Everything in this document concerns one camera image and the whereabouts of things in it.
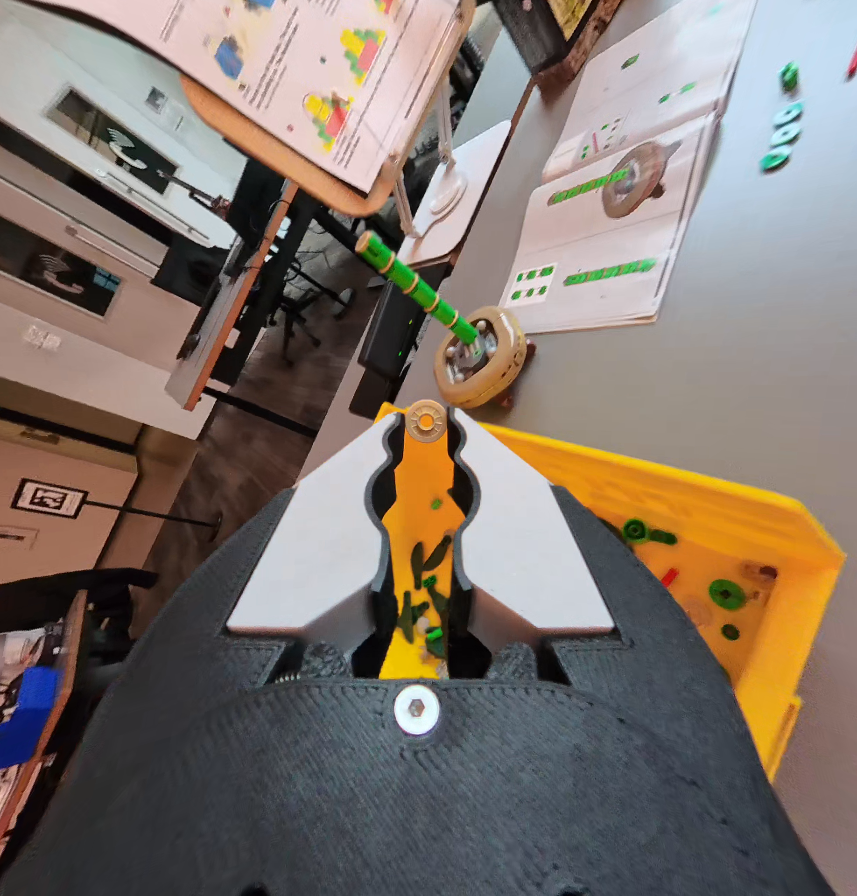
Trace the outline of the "blue parts bin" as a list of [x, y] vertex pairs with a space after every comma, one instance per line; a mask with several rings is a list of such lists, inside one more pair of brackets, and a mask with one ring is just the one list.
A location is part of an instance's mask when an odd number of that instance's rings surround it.
[[52, 666], [30, 666], [10, 684], [6, 715], [0, 720], [0, 770], [31, 760], [54, 709], [61, 677]]

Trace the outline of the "toy bamboo stalk in tan pot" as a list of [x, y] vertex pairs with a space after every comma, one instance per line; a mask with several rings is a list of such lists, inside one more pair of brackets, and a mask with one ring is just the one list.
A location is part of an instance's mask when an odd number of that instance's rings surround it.
[[447, 331], [433, 367], [443, 400], [462, 409], [490, 402], [509, 407], [512, 386], [535, 353], [515, 314], [482, 307], [462, 315], [372, 230], [358, 237], [355, 251]]

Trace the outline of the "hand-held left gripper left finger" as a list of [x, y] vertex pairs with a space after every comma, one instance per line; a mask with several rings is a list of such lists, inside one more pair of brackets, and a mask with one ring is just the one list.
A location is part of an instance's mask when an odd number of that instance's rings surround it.
[[302, 478], [227, 620], [228, 631], [330, 644], [379, 678], [400, 615], [385, 516], [405, 425], [392, 412]]

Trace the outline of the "yellow plastic parts bin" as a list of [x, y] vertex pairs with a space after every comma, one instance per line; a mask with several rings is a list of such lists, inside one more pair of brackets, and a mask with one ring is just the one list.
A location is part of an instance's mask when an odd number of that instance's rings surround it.
[[[493, 659], [481, 678], [540, 678], [585, 691], [602, 689], [602, 675], [623, 685], [639, 710], [662, 703], [703, 720], [703, 685], [714, 667], [732, 689], [766, 776], [780, 767], [802, 706], [798, 689], [845, 555], [799, 501], [702, 474], [590, 447], [486, 426], [505, 446], [593, 517], [579, 532], [580, 547], [615, 620], [609, 636], [550, 640], [498, 672]], [[395, 473], [397, 503], [414, 504], [453, 489], [446, 437], [428, 445], [409, 440]], [[613, 537], [569, 487], [594, 497], [633, 498], [664, 510], [667, 521], [689, 513], [689, 533], [705, 546], [779, 566], [779, 578], [737, 673], [719, 662], [702, 633], [655, 575]], [[451, 678], [447, 664], [445, 677]]]

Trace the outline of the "black floor sign stand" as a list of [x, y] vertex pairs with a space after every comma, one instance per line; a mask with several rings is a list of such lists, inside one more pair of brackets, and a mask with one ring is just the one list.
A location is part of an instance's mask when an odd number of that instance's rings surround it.
[[215, 539], [217, 533], [221, 530], [223, 521], [223, 515], [220, 512], [212, 520], [199, 520], [171, 513], [144, 510], [126, 504], [118, 505], [95, 501], [90, 499], [89, 492], [86, 490], [45, 483], [28, 477], [24, 477], [19, 481], [10, 507], [13, 510], [68, 520], [78, 519], [84, 509], [91, 507], [114, 511], [118, 514], [128, 514], [207, 529], [211, 532], [212, 539]]

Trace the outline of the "wooden office desk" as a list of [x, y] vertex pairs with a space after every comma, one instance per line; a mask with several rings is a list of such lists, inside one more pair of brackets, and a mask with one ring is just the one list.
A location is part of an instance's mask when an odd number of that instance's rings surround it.
[[217, 291], [208, 308], [203, 309], [204, 318], [196, 330], [188, 334], [165, 386], [168, 397], [183, 410], [193, 411], [202, 397], [298, 190], [299, 185], [293, 181], [283, 186], [255, 252], [244, 255], [242, 241], [233, 245], [218, 275]]

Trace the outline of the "building instruction booklet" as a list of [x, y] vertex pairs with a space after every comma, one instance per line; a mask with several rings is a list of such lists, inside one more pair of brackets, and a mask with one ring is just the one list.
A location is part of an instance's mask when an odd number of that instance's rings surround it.
[[585, 65], [499, 302], [526, 333], [658, 317], [755, 7], [680, 2]]

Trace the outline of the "tan round toy plate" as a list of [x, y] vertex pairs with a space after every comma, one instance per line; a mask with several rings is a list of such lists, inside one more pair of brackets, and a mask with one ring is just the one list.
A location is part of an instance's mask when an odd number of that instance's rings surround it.
[[407, 434], [416, 442], [434, 443], [446, 433], [445, 406], [434, 399], [419, 399], [404, 414]]

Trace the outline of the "black power box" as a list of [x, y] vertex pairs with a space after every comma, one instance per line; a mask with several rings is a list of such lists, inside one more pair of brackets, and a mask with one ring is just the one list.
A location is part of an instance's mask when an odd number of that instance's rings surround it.
[[426, 316], [412, 297], [404, 295], [397, 285], [386, 282], [367, 326], [358, 364], [386, 380], [398, 379], [416, 346]]

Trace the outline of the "black office chair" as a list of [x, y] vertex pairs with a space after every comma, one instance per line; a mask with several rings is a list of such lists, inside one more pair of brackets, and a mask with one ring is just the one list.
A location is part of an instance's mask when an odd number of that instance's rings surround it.
[[242, 239], [251, 257], [261, 246], [274, 218], [278, 227], [266, 251], [265, 259], [246, 298], [240, 315], [240, 333], [245, 348], [252, 348], [260, 331], [276, 325], [282, 316], [281, 360], [293, 365], [289, 343], [299, 330], [318, 348], [319, 338], [310, 330], [304, 312], [324, 296], [335, 306], [333, 316], [342, 318], [356, 300], [352, 287], [337, 291], [323, 285], [303, 270], [300, 246], [310, 225], [315, 223], [343, 247], [353, 250], [353, 234], [333, 217], [316, 199], [297, 190], [283, 206], [288, 183], [261, 163], [248, 160], [244, 168], [227, 222]]

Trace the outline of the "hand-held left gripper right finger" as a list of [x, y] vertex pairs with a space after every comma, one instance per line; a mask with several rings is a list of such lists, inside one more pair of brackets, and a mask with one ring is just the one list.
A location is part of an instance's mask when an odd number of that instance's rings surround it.
[[609, 636], [615, 622], [557, 488], [482, 425], [449, 409], [454, 535], [446, 611], [451, 678], [481, 678], [510, 644]]

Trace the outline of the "black toy set box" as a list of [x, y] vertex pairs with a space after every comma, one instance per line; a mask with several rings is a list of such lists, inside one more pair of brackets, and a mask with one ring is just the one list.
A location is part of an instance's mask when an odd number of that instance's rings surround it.
[[571, 81], [580, 71], [620, 1], [492, 1], [530, 73]]

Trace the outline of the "grey desk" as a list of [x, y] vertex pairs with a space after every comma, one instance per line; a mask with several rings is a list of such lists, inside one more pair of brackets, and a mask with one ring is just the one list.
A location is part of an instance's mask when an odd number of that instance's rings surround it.
[[[759, 2], [657, 322], [542, 335], [513, 408], [475, 412], [794, 497], [839, 543], [776, 780], [839, 894], [857, 894], [856, 46], [857, 2]], [[762, 173], [796, 101], [792, 157]]]

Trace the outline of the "pile of toy brick pieces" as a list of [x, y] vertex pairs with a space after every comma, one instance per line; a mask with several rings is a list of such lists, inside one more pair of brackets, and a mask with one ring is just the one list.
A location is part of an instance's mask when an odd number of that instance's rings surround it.
[[[608, 532], [634, 554], [669, 590], [692, 624], [732, 674], [737, 673], [751, 648], [752, 636], [766, 601], [779, 578], [779, 566], [739, 556], [726, 547], [705, 546], [689, 533], [689, 513], [675, 521], [664, 510], [641, 505], [633, 498], [594, 497], [587, 489], [569, 490], [597, 516]], [[414, 504], [396, 506], [385, 517], [392, 544], [398, 610], [409, 610], [411, 621], [398, 618], [379, 678], [443, 678], [447, 660], [446, 611], [453, 581], [453, 538], [464, 514], [457, 509], [453, 489], [434, 491]], [[495, 652], [506, 644], [537, 645], [542, 638], [591, 637], [615, 628], [592, 625], [590, 616], [600, 605], [602, 586], [583, 579], [543, 585], [542, 597], [559, 600], [547, 626], [528, 622], [500, 601], [490, 602], [475, 634], [479, 646], [467, 645], [468, 662], [484, 662], [482, 650]]]

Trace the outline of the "wooden side desk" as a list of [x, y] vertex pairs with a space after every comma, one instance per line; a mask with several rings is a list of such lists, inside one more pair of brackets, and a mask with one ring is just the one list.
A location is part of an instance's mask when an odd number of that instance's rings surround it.
[[4, 850], [9, 831], [14, 827], [19, 812], [23, 809], [32, 786], [35, 784], [44, 761], [48, 755], [49, 741], [57, 723], [64, 712], [68, 699], [74, 689], [78, 657], [84, 633], [84, 620], [87, 607], [87, 590], [80, 589], [76, 593], [71, 607], [64, 619], [63, 641], [61, 651], [56, 657], [54, 669], [58, 674], [57, 689], [49, 715], [42, 728], [41, 737], [27, 763], [19, 765], [13, 785], [7, 799], [0, 809], [0, 855]]

